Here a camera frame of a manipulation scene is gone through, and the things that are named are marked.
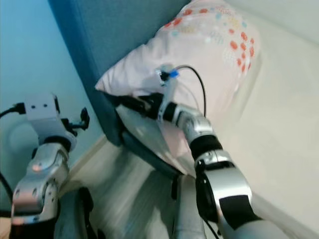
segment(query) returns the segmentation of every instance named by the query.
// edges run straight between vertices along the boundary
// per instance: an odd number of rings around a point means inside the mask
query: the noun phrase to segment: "blue wall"
[[[46,0],[0,1],[0,111],[28,94],[53,92],[61,116],[78,120],[87,107],[91,124],[80,131],[70,166],[103,135]],[[14,188],[25,174],[37,136],[25,116],[0,121],[0,169]],[[0,208],[9,208],[1,186]]]

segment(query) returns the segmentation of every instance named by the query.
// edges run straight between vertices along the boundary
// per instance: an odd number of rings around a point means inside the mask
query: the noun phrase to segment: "pillow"
[[[257,30],[229,4],[223,0],[193,0],[146,45],[110,68],[96,89],[116,96],[162,92],[160,81],[153,77],[155,70],[165,63],[187,64],[195,68],[203,80],[207,117],[214,123],[226,111],[259,51]],[[174,101],[202,111],[202,95],[194,73],[181,70]],[[171,129],[169,133],[165,128],[166,141],[182,141],[176,140]],[[174,156],[184,151],[185,147],[181,147]]]

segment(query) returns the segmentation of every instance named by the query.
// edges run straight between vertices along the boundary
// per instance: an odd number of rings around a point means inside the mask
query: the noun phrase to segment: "mattress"
[[[319,45],[244,14],[261,34],[261,67],[214,128],[252,190],[319,233]],[[172,158],[154,121],[117,111],[156,155],[193,174],[191,159]]]

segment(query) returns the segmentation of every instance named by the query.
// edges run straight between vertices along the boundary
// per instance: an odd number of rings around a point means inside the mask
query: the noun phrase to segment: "headboard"
[[[146,43],[189,0],[49,0],[93,109],[108,140],[120,145],[117,98],[94,88],[102,74]]]

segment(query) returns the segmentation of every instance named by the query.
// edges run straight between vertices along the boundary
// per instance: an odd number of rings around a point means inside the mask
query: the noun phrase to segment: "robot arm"
[[[137,101],[123,97],[122,102],[147,117],[169,121],[182,129],[195,161],[200,216],[217,223],[224,239],[288,239],[276,225],[253,212],[251,189],[223,150],[209,120],[198,110],[163,98],[156,93]]]
[[[53,238],[58,193],[68,177],[69,152],[76,144],[72,129],[86,129],[89,116],[83,109],[79,124],[60,119],[57,98],[52,94],[29,98],[24,107],[40,146],[13,193],[10,238]]]

